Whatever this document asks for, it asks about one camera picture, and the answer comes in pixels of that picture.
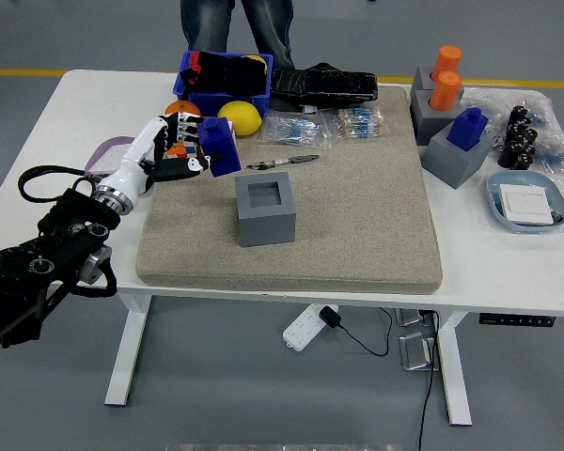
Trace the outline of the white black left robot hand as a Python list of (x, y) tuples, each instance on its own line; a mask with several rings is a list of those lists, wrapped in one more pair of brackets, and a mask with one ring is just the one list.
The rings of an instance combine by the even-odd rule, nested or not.
[(167, 150), (178, 143), (198, 138), (197, 126), (204, 121), (186, 113), (173, 113), (152, 119), (124, 153), (115, 172), (100, 181), (94, 197), (101, 201), (116, 199), (130, 210), (144, 193), (150, 180), (156, 182), (190, 179), (222, 160), (217, 152), (203, 151), (195, 157), (166, 159)]

